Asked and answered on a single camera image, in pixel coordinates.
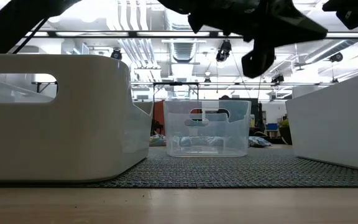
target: black cable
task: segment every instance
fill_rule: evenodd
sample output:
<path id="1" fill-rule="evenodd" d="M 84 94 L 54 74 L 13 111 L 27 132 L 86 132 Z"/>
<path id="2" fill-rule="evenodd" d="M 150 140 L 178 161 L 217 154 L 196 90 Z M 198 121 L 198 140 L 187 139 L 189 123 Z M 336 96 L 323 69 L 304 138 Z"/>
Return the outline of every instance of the black cable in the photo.
<path id="1" fill-rule="evenodd" d="M 259 93 L 260 93 L 260 83 L 262 82 L 262 76 L 260 76 L 260 80 L 259 80 L 259 87 L 258 87 L 258 101 L 259 101 Z"/>
<path id="2" fill-rule="evenodd" d="M 242 84 L 244 85 L 244 88 L 246 89 L 246 92 L 247 92 L 247 94 L 248 94 L 248 97 L 251 99 L 251 95 L 249 95 L 249 91 L 247 90 L 247 85 L 246 85 L 246 83 L 245 83 L 245 81 L 244 81 L 244 77 L 241 75 L 240 68 L 239 68 L 239 66 L 238 66 L 238 64 L 237 64 L 236 57 L 235 57 L 233 51 L 232 51 L 231 53 L 233 54 L 233 59 L 234 59 L 234 63 L 236 63 L 237 71 L 239 71 L 239 76 L 240 76 L 241 79 L 242 79 Z"/>
<path id="3" fill-rule="evenodd" d="M 22 44 L 20 44 L 20 46 L 18 46 L 18 48 L 15 49 L 15 51 L 13 51 L 12 54 L 17 54 L 20 50 L 22 50 L 22 48 L 35 36 L 35 34 L 38 32 L 39 29 L 41 29 L 41 27 L 48 21 L 49 18 L 45 18 L 43 19 L 40 24 L 38 24 L 38 26 L 33 30 L 33 32 L 30 34 L 30 36 L 28 36 Z"/>

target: gray woven mat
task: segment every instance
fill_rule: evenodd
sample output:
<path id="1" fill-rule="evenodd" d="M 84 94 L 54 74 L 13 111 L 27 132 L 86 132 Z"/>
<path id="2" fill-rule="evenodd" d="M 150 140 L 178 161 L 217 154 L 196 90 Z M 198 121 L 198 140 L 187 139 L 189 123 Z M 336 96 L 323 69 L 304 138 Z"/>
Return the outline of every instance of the gray woven mat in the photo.
<path id="1" fill-rule="evenodd" d="M 250 148 L 245 157 L 170 157 L 163 147 L 118 177 L 91 184 L 0 187 L 250 188 L 358 187 L 358 170 L 300 159 L 292 149 Z"/>

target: ceiling duct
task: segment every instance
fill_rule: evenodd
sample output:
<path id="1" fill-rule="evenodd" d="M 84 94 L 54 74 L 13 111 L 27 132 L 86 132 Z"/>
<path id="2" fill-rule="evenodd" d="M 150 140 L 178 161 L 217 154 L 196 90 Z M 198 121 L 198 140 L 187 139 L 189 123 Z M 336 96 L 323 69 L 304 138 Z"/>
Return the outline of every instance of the ceiling duct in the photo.
<path id="1" fill-rule="evenodd" d="M 169 9 L 165 10 L 165 18 L 168 30 L 186 30 L 191 31 L 191 27 L 187 22 L 187 15 L 181 15 Z M 189 63 L 193 60 L 196 54 L 197 43 L 172 42 L 170 44 L 171 57 L 178 63 Z"/>
<path id="2" fill-rule="evenodd" d="M 305 58 L 306 64 L 316 63 L 358 43 L 358 40 L 334 40 L 310 53 Z"/>

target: white wall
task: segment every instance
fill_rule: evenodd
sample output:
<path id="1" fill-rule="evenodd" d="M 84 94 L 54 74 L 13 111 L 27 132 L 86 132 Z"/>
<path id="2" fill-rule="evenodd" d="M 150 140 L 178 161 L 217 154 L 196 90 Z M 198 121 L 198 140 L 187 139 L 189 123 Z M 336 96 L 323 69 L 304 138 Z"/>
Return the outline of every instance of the white wall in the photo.
<path id="1" fill-rule="evenodd" d="M 288 100 L 297 156 L 358 168 L 358 76 Z"/>
<path id="2" fill-rule="evenodd" d="M 312 93 L 324 87 L 325 86 L 294 86 L 292 89 L 292 98 Z"/>
<path id="3" fill-rule="evenodd" d="M 287 113 L 284 101 L 262 102 L 262 111 L 266 111 L 266 123 L 277 123 Z"/>

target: ceiling-mounted camera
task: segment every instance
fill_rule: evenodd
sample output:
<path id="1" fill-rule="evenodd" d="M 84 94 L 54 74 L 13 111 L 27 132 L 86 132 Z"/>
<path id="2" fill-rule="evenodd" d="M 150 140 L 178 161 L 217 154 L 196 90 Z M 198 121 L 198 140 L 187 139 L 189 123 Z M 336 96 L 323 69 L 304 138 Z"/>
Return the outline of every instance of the ceiling-mounted camera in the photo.
<path id="1" fill-rule="evenodd" d="M 231 43 L 230 40 L 224 40 L 216 55 L 217 62 L 224 62 L 230 56 Z"/>
<path id="2" fill-rule="evenodd" d="M 210 78 L 210 77 L 206 77 L 205 80 L 204 80 L 204 82 L 210 83 L 210 82 L 211 82 L 211 78 Z"/>
<path id="3" fill-rule="evenodd" d="M 121 60 L 122 59 L 121 49 L 119 49 L 119 48 L 113 49 L 110 57 L 117 59 L 117 60 Z"/>
<path id="4" fill-rule="evenodd" d="M 277 75 L 276 77 L 273 77 L 271 81 L 271 83 L 281 83 L 281 82 L 284 82 L 284 76 L 281 74 Z"/>
<path id="5" fill-rule="evenodd" d="M 330 62 L 340 62 L 341 60 L 343 60 L 343 54 L 341 54 L 339 52 L 339 53 L 334 54 L 333 56 L 329 57 L 328 60 Z"/>

